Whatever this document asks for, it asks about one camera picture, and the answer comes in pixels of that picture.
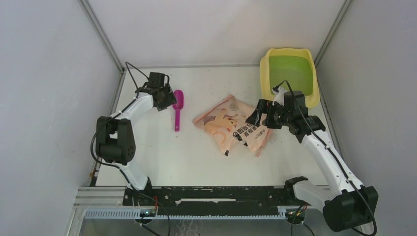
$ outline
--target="pink scoop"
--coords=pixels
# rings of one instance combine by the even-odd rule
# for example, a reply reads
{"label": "pink scoop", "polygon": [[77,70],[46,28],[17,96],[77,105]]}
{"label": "pink scoop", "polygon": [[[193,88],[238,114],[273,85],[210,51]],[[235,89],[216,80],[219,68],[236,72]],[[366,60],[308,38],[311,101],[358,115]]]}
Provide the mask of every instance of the pink scoop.
{"label": "pink scoop", "polygon": [[177,99],[177,103],[172,105],[175,110],[175,132],[179,131],[179,112],[184,107],[184,93],[181,90],[175,90],[174,96]]}

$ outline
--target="plastic container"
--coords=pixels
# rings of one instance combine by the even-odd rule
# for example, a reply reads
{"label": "plastic container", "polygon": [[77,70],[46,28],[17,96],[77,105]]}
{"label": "plastic container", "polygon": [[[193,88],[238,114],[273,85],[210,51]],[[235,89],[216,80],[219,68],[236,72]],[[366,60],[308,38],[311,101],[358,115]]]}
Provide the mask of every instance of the plastic container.
{"label": "plastic container", "polygon": [[307,49],[269,49],[261,59],[262,97],[273,100],[272,88],[287,80],[293,90],[300,90],[305,95],[305,105],[313,108],[320,102],[316,67],[311,53]]}

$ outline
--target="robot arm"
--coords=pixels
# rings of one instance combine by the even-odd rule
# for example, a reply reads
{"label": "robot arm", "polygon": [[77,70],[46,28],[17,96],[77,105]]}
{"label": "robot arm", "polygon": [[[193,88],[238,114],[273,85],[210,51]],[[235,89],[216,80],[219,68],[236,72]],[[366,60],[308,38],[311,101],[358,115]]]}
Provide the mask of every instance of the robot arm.
{"label": "robot arm", "polygon": [[313,156],[330,188],[324,190],[306,177],[296,177],[285,183],[290,197],[303,200],[320,210],[328,226],[335,232],[371,222],[371,214],[378,200],[375,188],[365,187],[352,174],[325,132],[323,123],[317,116],[308,115],[305,98],[300,91],[294,91],[294,94],[285,92],[283,88],[274,88],[274,91],[274,101],[260,99],[246,122],[259,126],[261,115],[265,113],[267,117],[262,124],[266,127],[280,129],[283,125],[288,126],[289,131]]}
{"label": "robot arm", "polygon": [[131,161],[136,151],[132,127],[153,107],[162,111],[177,102],[169,81],[164,83],[165,77],[165,74],[151,72],[149,81],[138,88],[132,102],[110,117],[97,120],[95,152],[107,163],[118,167],[130,187],[136,190],[145,188],[148,177],[136,161]]}

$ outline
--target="orange packaging bag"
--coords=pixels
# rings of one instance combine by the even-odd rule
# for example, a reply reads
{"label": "orange packaging bag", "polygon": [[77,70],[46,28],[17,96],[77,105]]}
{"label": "orange packaging bag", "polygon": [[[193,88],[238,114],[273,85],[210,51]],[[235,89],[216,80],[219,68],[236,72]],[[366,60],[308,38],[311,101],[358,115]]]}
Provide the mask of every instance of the orange packaging bag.
{"label": "orange packaging bag", "polygon": [[229,95],[222,103],[209,112],[193,120],[196,127],[212,135],[227,156],[236,143],[247,146],[257,157],[271,136],[272,131],[265,126],[256,127],[246,123],[246,119],[255,110]]}

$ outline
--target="white backdrop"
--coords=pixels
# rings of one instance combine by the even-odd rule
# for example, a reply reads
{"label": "white backdrop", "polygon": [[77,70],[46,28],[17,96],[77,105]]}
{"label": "white backdrop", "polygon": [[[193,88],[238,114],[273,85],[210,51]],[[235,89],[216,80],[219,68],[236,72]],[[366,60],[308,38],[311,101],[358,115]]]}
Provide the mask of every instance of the white backdrop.
{"label": "white backdrop", "polygon": [[90,0],[120,60],[258,64],[272,47],[318,53],[343,0]]}
{"label": "white backdrop", "polygon": [[379,193],[378,235],[416,235],[417,1],[355,1],[318,68],[345,159]]}
{"label": "white backdrop", "polygon": [[61,236],[119,71],[77,0],[0,1],[0,235]]}

